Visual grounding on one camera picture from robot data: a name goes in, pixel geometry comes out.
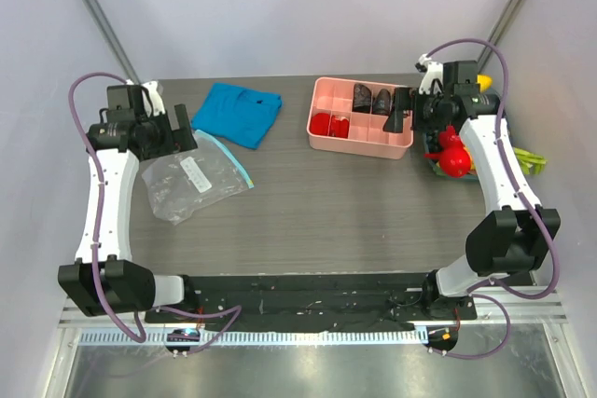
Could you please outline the red pomegranate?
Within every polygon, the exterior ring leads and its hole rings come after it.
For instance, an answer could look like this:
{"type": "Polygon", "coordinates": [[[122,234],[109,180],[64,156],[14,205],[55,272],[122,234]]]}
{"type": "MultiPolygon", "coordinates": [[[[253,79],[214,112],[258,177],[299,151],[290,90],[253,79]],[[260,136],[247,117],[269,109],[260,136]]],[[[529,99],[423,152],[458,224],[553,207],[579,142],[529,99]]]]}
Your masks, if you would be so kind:
{"type": "Polygon", "coordinates": [[[438,134],[438,143],[443,150],[447,150],[453,147],[465,147],[460,136],[456,132],[456,129],[452,125],[447,126],[445,130],[441,131],[438,134]]]}

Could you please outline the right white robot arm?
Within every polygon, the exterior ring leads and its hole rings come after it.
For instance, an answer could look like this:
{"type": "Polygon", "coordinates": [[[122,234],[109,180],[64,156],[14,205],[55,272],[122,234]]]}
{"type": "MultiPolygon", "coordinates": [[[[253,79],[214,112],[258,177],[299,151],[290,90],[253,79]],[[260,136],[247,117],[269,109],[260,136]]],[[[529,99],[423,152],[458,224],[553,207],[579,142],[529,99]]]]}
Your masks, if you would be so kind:
{"type": "Polygon", "coordinates": [[[552,261],[547,288],[537,300],[553,292],[560,278],[555,236],[561,217],[546,208],[533,192],[516,159],[507,132],[501,97],[482,93],[476,85],[435,85],[429,90],[399,87],[385,129],[402,130],[405,115],[412,129],[425,134],[453,130],[461,149],[472,158],[481,186],[485,216],[465,240],[465,254],[429,273],[421,305],[434,319],[445,317],[461,299],[482,286],[503,286],[512,275],[539,269],[552,261]]]}

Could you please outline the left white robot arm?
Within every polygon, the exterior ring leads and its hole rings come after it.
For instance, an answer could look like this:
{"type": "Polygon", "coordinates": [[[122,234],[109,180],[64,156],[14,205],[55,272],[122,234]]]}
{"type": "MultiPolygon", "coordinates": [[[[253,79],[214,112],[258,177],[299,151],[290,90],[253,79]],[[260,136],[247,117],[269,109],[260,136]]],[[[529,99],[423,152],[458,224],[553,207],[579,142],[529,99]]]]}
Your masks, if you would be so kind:
{"type": "Polygon", "coordinates": [[[89,141],[90,193],[86,223],[70,265],[58,283],[88,317],[143,312],[166,306],[181,323],[199,309],[187,275],[157,275],[132,260],[132,188],[143,161],[180,155],[196,148],[187,109],[175,106],[173,129],[166,112],[139,105],[110,105],[85,132],[89,141]]]}

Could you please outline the clear zip top bag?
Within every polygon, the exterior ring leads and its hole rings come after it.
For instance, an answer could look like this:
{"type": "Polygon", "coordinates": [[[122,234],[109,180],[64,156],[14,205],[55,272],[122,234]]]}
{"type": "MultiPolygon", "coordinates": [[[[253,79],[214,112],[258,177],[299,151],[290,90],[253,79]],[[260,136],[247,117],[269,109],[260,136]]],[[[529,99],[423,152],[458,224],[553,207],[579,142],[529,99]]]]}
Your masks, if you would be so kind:
{"type": "Polygon", "coordinates": [[[202,130],[193,137],[195,149],[158,158],[142,173],[154,216],[173,225],[254,187],[244,166],[224,144],[202,130]]]}

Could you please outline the red apple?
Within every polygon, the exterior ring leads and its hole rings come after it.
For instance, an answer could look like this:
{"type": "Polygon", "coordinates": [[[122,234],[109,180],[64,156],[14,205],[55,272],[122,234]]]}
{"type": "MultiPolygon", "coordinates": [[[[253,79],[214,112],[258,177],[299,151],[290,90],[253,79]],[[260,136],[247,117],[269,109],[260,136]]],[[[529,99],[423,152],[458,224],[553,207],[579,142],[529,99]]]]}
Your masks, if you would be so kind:
{"type": "Polygon", "coordinates": [[[471,157],[464,148],[453,147],[442,151],[438,165],[450,177],[460,178],[471,170],[471,157]]]}

